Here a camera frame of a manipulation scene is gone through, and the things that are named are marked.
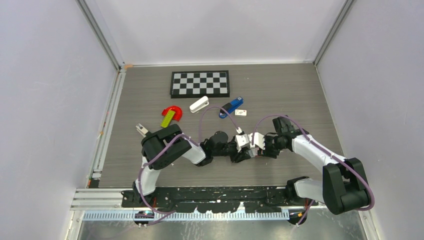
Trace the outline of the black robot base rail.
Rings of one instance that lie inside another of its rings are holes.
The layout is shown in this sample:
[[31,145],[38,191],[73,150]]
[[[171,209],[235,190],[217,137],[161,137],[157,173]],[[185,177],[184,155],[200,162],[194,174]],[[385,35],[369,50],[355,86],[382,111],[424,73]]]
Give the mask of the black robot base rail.
[[150,205],[161,212],[177,213],[234,213],[239,207],[246,213],[276,213],[282,207],[303,210],[311,202],[292,197],[285,186],[157,187],[145,197],[133,188],[121,195],[124,208]]

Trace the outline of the red white staple box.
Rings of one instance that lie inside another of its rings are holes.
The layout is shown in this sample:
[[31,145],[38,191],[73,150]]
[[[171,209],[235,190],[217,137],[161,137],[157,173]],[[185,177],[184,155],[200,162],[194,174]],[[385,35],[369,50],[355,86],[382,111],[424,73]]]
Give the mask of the red white staple box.
[[251,158],[255,158],[258,155],[258,151],[255,148],[249,150],[249,155]]

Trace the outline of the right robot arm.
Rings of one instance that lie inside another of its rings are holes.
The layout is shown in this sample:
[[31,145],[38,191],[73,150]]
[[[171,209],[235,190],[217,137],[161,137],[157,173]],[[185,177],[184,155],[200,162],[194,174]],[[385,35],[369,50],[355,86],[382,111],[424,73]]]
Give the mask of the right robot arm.
[[288,149],[302,156],[322,174],[322,180],[302,176],[286,183],[285,198],[291,205],[304,199],[326,205],[334,215],[352,210],[368,211],[375,205],[362,162],[345,158],[317,142],[303,127],[287,115],[273,115],[277,139],[273,148]]

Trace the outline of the black and white stapler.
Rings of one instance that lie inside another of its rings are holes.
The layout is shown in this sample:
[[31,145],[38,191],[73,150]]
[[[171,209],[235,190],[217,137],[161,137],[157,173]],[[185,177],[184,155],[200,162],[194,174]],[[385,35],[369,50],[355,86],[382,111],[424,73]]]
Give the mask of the black and white stapler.
[[135,128],[136,128],[136,130],[143,136],[143,137],[146,137],[149,133],[150,133],[150,131],[149,130],[147,130],[143,125],[141,125],[140,123],[138,123],[136,126],[135,126]]

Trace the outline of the blue stapler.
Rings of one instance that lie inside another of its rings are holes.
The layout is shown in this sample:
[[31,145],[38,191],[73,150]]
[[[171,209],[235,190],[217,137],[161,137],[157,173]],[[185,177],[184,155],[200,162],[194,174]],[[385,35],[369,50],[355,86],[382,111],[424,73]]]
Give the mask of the blue stapler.
[[226,103],[222,106],[223,109],[219,111],[219,118],[224,119],[228,116],[228,114],[231,114],[234,112],[238,107],[240,107],[244,103],[244,99],[239,96],[235,98],[234,100]]

